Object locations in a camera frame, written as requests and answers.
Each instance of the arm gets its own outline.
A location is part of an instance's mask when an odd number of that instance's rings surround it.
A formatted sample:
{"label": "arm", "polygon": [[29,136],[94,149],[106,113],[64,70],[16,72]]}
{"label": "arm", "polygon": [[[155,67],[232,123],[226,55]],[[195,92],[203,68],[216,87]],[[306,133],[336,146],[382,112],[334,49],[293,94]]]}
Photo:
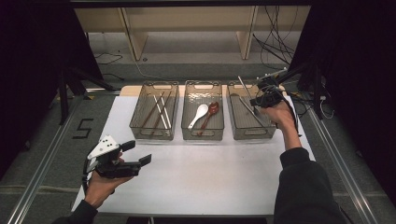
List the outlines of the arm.
{"label": "arm", "polygon": [[274,222],[346,223],[332,197],[326,172],[318,163],[309,160],[308,151],[302,148],[286,103],[264,108],[262,113],[277,123],[286,149],[280,156],[283,171],[279,176]]}

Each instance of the aluminum rail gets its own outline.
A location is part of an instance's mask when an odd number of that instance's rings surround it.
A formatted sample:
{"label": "aluminum rail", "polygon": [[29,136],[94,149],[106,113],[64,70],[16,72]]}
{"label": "aluminum rail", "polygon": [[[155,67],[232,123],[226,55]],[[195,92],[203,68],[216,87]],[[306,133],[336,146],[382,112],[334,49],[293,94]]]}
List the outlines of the aluminum rail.
{"label": "aluminum rail", "polygon": [[8,224],[16,224],[22,223],[23,219],[25,218],[30,205],[35,198],[35,195],[40,187],[41,183],[43,182],[50,165],[52,164],[53,159],[58,152],[58,149],[64,140],[64,135],[69,128],[70,121],[73,118],[78,106],[81,104],[83,100],[83,96],[76,97],[73,100],[73,104],[70,108],[70,115],[67,117],[64,125],[58,128],[52,142],[50,143],[46,154],[44,155],[43,159],[41,160],[40,164],[38,165],[37,169],[35,170],[35,174],[33,175],[29,185],[26,187],[24,193],[18,200],[17,204],[15,205],[9,219]]}
{"label": "aluminum rail", "polygon": [[363,221],[363,223],[367,224],[378,223],[369,202],[361,191],[361,188],[353,177],[353,174],[347,167],[347,163],[341,156],[337,145],[332,140],[332,137],[330,136],[330,133],[327,130],[323,120],[319,120],[315,112],[312,110],[309,110],[308,114],[314,122],[315,127],[317,128],[320,138],[322,139],[327,151],[329,152],[329,155],[332,158],[332,162],[334,162],[335,168],[337,169],[338,174],[341,176],[346,190],[348,191],[352,202],[355,204],[356,209],[361,216],[361,220]]}

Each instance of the transparent plastic bin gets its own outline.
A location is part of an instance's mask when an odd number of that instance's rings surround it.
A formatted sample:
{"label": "transparent plastic bin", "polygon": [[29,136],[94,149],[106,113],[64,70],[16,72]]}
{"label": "transparent plastic bin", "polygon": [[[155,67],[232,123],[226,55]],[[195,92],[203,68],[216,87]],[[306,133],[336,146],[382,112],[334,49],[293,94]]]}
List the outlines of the transparent plastic bin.
{"label": "transparent plastic bin", "polygon": [[146,81],[137,100],[130,128],[135,139],[173,140],[179,101],[177,82]]}
{"label": "transparent plastic bin", "polygon": [[[188,127],[195,118],[198,106],[201,104],[210,105],[212,102],[219,103],[219,111],[210,117],[205,129],[201,130],[201,126],[208,115],[207,113],[198,119],[189,130]],[[224,114],[220,81],[186,81],[181,129],[184,140],[222,140]]]}
{"label": "transparent plastic bin", "polygon": [[[259,92],[256,80],[244,80],[247,90],[252,98]],[[233,129],[233,139],[263,139],[274,136],[276,126],[271,123],[265,115],[256,114],[253,116],[244,103],[253,111],[250,105],[250,98],[244,90],[240,81],[230,81],[227,85],[227,103],[230,112],[231,125]]]}

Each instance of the hand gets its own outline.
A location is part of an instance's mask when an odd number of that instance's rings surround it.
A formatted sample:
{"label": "hand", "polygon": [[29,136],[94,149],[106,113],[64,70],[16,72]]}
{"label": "hand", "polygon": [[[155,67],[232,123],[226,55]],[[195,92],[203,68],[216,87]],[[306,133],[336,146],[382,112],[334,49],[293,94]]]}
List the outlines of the hand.
{"label": "hand", "polygon": [[281,101],[272,107],[262,108],[261,112],[268,115],[269,119],[277,124],[277,127],[285,131],[287,128],[294,128],[294,119],[288,105]]}
{"label": "hand", "polygon": [[131,177],[124,178],[105,178],[99,176],[96,171],[92,172],[92,176],[89,182],[88,190],[85,195],[85,202],[89,203],[92,207],[100,207],[105,199],[114,192],[114,190],[121,184],[132,179]]}
{"label": "hand", "polygon": [[282,131],[286,150],[302,146],[294,126],[293,115],[284,101],[272,107],[262,108],[261,112],[268,115],[270,120],[275,122]]}

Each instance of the plastic spoon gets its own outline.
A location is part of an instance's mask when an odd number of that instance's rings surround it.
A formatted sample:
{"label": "plastic spoon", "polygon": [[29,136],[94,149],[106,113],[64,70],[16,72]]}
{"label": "plastic spoon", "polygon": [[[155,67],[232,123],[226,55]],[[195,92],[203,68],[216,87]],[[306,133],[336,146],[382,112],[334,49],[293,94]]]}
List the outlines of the plastic spoon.
{"label": "plastic spoon", "polygon": [[[209,105],[209,110],[208,110],[208,114],[206,116],[206,119],[204,121],[204,123],[201,126],[201,130],[206,128],[207,122],[209,121],[210,117],[212,117],[212,115],[216,114],[219,112],[219,102],[213,102]],[[204,131],[200,131],[198,132],[198,135],[201,135]]]}
{"label": "plastic spoon", "polygon": [[207,113],[208,109],[209,109],[209,107],[207,105],[198,106],[197,113],[195,114],[195,118],[192,120],[191,124],[189,125],[189,130],[192,129],[192,127],[194,126],[195,122],[198,119],[200,119],[201,117],[203,117]]}

